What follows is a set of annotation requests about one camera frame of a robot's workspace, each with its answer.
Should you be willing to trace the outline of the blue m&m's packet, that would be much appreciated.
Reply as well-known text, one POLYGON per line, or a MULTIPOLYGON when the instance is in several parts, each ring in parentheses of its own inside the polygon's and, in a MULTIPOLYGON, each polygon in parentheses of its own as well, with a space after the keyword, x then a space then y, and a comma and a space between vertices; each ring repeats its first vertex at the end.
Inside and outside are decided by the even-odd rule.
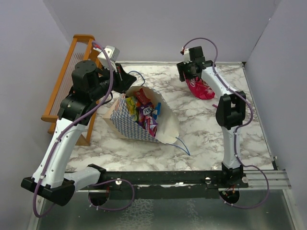
POLYGON ((157 106, 153 109, 153 111, 151 113, 152 118, 154 120, 157 120, 158 116, 160 115, 160 112, 161 112, 161 103, 158 103, 157 106))

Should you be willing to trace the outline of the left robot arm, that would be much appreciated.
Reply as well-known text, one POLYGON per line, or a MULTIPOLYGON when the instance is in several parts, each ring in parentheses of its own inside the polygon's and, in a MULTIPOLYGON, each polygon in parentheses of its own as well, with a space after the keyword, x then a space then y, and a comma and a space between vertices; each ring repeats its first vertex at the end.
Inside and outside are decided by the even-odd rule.
POLYGON ((105 169, 90 164, 80 172, 66 173, 66 166, 77 140, 96 111, 96 102, 104 103, 112 91, 126 92, 137 80, 120 64, 109 71, 98 68, 90 60, 78 62, 71 78, 72 87, 60 103, 56 128, 45 156, 36 172, 21 182, 22 188, 59 206, 66 205, 76 191, 89 185, 95 189, 105 186, 105 169))

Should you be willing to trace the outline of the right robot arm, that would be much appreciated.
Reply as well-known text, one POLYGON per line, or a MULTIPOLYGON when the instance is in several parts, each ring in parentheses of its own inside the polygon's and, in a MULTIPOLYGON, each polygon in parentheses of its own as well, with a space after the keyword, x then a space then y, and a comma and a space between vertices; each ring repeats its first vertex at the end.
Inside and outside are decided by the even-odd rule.
POLYGON ((213 61, 205 59, 201 46, 183 48, 180 53, 184 56, 184 61, 177 64, 180 81, 203 80, 219 98, 215 117, 224 137, 220 181, 223 186, 232 187, 244 176, 238 146, 239 127, 246 117, 246 95, 243 91, 235 91, 217 73, 213 61))

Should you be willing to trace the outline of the blue checkered paper bag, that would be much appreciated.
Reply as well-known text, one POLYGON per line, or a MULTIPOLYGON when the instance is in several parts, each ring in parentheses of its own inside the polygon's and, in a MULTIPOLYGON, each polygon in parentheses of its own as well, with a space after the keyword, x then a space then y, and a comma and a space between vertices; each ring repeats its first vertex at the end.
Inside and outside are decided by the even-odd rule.
POLYGON ((104 114, 103 119, 116 135, 122 139, 157 142, 171 146, 175 146, 176 141, 181 141, 179 138, 179 120, 177 116, 158 91, 143 84, 132 86, 127 92, 122 93, 104 114), (150 99, 148 104, 151 104, 153 109, 158 103, 161 103, 161 112, 156 120, 158 126, 155 137, 143 129, 138 122, 133 121, 127 109, 125 98, 134 96, 133 93, 140 88, 143 88, 145 95, 150 99))

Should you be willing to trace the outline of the red crisps bag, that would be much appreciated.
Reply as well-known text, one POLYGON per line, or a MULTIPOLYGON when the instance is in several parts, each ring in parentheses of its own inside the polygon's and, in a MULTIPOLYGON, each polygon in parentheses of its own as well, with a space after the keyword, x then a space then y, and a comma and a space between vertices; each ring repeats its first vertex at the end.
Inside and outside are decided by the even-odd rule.
POLYGON ((201 78, 196 77, 193 79, 188 79, 185 74, 184 77, 190 92, 196 98, 201 100, 211 100, 215 97, 214 91, 201 78))

